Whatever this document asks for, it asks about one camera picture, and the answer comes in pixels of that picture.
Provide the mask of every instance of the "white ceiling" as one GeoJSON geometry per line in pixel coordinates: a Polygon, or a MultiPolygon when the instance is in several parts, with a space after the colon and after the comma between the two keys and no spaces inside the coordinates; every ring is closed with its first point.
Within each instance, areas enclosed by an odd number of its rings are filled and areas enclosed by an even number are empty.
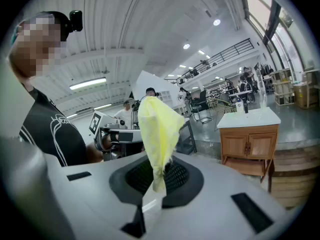
{"type": "Polygon", "coordinates": [[[210,33],[217,17],[220,26],[238,28],[228,8],[225,0],[31,0],[22,11],[24,18],[41,11],[83,12],[83,30],[69,35],[66,58],[32,79],[32,84],[67,116],[121,103],[141,70],[163,77],[192,56],[196,47],[203,47],[204,34],[210,33]],[[187,40],[191,48],[183,50],[187,40]],[[69,88],[100,77],[107,82],[69,88]]]}

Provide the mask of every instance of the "white graphic print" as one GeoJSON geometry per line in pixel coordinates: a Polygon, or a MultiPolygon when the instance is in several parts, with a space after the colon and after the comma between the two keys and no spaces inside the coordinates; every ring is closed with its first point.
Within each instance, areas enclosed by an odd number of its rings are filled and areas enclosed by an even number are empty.
{"type": "Polygon", "coordinates": [[[67,161],[65,159],[65,156],[64,156],[63,152],[61,151],[60,146],[56,140],[57,130],[61,128],[62,124],[70,124],[76,130],[77,130],[77,128],[62,114],[55,114],[55,118],[51,117],[50,130],[51,130],[51,134],[52,134],[52,138],[53,138],[56,152],[58,153],[64,166],[68,166],[67,161]]]}

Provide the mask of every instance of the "black office chair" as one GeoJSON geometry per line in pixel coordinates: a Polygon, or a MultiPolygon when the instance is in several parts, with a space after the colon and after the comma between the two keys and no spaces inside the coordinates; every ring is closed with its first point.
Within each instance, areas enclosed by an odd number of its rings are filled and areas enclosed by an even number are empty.
{"type": "Polygon", "coordinates": [[[200,121],[202,124],[205,124],[213,119],[212,117],[209,117],[209,116],[200,118],[200,112],[209,109],[209,106],[207,104],[207,98],[206,98],[206,90],[203,90],[200,93],[199,99],[196,102],[191,103],[191,106],[192,106],[191,112],[193,114],[193,118],[197,122],[200,121]],[[198,113],[199,119],[196,119],[195,113],[198,113]]]}

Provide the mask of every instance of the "ceiling beam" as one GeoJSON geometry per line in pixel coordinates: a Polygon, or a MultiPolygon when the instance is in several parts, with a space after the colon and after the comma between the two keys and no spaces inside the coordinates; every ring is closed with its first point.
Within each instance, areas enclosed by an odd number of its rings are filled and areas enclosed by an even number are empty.
{"type": "MultiPolygon", "coordinates": [[[[110,88],[109,89],[117,89],[117,88],[127,88],[130,86],[129,82],[120,82],[120,83],[113,83],[110,84],[110,88]]],[[[69,96],[57,99],[54,101],[54,103],[56,105],[62,104],[64,102],[68,102],[70,100],[88,95],[88,94],[92,94],[92,93],[97,93],[97,92],[101,92],[101,91],[107,91],[108,87],[106,85],[102,85],[102,86],[98,86],[98,87],[92,87],[89,89],[84,89],[84,90],[80,90],[78,92],[74,92],[73,94],[70,94],[69,96]]]]}
{"type": "Polygon", "coordinates": [[[100,100],[97,100],[97,101],[93,101],[93,102],[90,102],[90,103],[87,103],[87,104],[84,104],[84,105],[80,105],[80,106],[77,106],[77,107],[70,108],[68,110],[63,110],[61,112],[67,117],[67,116],[73,115],[74,113],[76,113],[79,110],[84,110],[84,109],[87,109],[87,108],[90,108],[90,107],[97,108],[97,107],[100,107],[100,106],[103,106],[103,105],[107,105],[107,104],[114,104],[114,103],[117,103],[117,102],[123,102],[124,100],[125,100],[125,95],[122,94],[122,95],[117,95],[117,96],[113,96],[113,97],[110,97],[110,98],[104,98],[104,99],[100,99],[100,100]]]}
{"type": "Polygon", "coordinates": [[[68,56],[65,58],[60,59],[60,66],[69,66],[75,63],[84,62],[87,60],[95,60],[106,57],[123,57],[123,56],[132,56],[132,55],[143,55],[143,49],[106,49],[104,51],[101,50],[91,50],[87,52],[77,53],[72,56],[68,56]]]}

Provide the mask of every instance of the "ceiling light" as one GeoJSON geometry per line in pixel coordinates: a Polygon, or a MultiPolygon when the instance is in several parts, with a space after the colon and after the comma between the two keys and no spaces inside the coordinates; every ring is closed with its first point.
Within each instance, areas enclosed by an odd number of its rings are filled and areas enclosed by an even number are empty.
{"type": "Polygon", "coordinates": [[[69,115],[69,116],[67,116],[66,118],[73,118],[73,117],[75,117],[75,116],[77,116],[78,114],[72,114],[72,115],[69,115]]]}
{"type": "Polygon", "coordinates": [[[215,26],[218,26],[220,24],[220,19],[216,19],[214,22],[213,22],[213,25],[215,26]]]}
{"type": "Polygon", "coordinates": [[[103,105],[103,106],[98,106],[98,107],[95,107],[94,110],[98,110],[98,109],[102,109],[102,108],[105,108],[105,107],[109,107],[111,106],[112,104],[107,104],[107,105],[103,105]]]}
{"type": "Polygon", "coordinates": [[[85,82],[81,82],[81,83],[78,83],[78,84],[70,85],[69,88],[71,90],[75,90],[75,89],[86,87],[86,86],[91,86],[91,85],[95,85],[95,84],[104,83],[106,81],[107,81],[106,78],[102,77],[102,78],[97,78],[97,79],[94,79],[94,80],[85,81],[85,82]]]}

